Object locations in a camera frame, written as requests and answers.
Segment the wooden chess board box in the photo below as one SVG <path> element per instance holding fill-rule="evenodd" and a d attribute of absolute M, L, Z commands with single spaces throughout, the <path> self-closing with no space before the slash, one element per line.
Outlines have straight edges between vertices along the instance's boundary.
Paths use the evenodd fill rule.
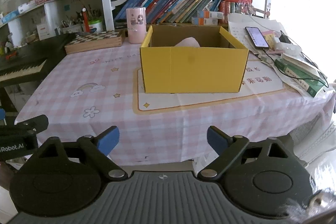
<path fill-rule="evenodd" d="M 66 54 L 120 47 L 125 40 L 125 32 L 107 31 L 77 36 L 65 45 Z"/>

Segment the pink checked tablecloth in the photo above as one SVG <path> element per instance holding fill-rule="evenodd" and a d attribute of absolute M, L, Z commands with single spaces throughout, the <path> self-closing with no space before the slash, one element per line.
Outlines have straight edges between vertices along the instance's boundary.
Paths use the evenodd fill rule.
<path fill-rule="evenodd" d="M 111 126 L 120 141 L 110 157 L 118 165 L 146 165 L 193 159 L 210 150 L 206 132 L 216 126 L 251 141 L 282 136 L 317 115 L 330 119 L 335 91 L 303 96 L 273 69 L 250 57 L 238 93 L 149 94 L 143 91 L 139 47 L 66 56 L 19 112 L 22 122 L 46 115 L 38 135 L 73 141 Z"/>

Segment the black Yamaha keyboard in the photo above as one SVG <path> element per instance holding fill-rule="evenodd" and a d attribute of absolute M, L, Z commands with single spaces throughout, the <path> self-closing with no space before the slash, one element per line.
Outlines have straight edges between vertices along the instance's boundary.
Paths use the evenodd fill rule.
<path fill-rule="evenodd" d="M 75 38 L 75 34 L 63 34 L 1 56 L 1 87 L 45 79 L 66 56 L 65 45 Z"/>

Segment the smartphone with lit screen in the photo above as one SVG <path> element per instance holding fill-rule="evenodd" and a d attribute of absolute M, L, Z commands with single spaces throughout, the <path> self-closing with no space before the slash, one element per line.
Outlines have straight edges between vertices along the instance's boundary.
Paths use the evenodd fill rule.
<path fill-rule="evenodd" d="M 266 42 L 266 39 L 264 38 L 261 31 L 257 27 L 246 27 L 245 30 L 250 39 L 252 40 L 252 43 L 255 48 L 261 50 L 269 49 L 269 45 Z"/>

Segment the green book stack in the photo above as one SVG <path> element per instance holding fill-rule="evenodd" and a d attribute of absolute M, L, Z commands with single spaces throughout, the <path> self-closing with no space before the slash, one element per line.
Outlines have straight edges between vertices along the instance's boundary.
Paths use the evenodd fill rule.
<path fill-rule="evenodd" d="M 279 58 L 274 59 L 274 65 L 312 97 L 329 87 L 324 74 L 316 67 L 291 55 L 282 53 Z"/>

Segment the pink plush toy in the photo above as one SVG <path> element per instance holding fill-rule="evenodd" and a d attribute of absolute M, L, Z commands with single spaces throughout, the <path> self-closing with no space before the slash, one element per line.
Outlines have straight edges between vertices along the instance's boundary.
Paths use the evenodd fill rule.
<path fill-rule="evenodd" d="M 180 41 L 178 44 L 175 45 L 176 47 L 195 47 L 199 48 L 200 45 L 198 41 L 193 37 L 188 37 Z"/>

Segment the yellow cardboard box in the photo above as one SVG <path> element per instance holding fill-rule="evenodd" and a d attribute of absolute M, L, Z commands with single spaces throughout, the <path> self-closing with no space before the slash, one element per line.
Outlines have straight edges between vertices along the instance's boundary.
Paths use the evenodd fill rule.
<path fill-rule="evenodd" d="M 185 38 L 200 47 L 176 47 Z M 146 93 L 237 93 L 248 49 L 221 26 L 150 26 L 140 47 Z"/>

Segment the pink cylindrical canister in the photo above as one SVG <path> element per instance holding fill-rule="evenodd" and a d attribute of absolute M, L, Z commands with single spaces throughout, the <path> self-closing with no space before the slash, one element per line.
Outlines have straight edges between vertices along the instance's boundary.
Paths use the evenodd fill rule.
<path fill-rule="evenodd" d="M 127 8 L 126 22 L 129 42 L 141 44 L 146 36 L 146 8 Z"/>

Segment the white green-lidded jar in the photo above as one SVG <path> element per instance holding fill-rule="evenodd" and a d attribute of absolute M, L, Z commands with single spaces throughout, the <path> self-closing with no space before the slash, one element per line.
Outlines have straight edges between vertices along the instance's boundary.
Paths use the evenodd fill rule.
<path fill-rule="evenodd" d="M 91 33 L 100 33 L 104 31 L 102 19 L 95 19 L 89 21 L 89 29 Z"/>

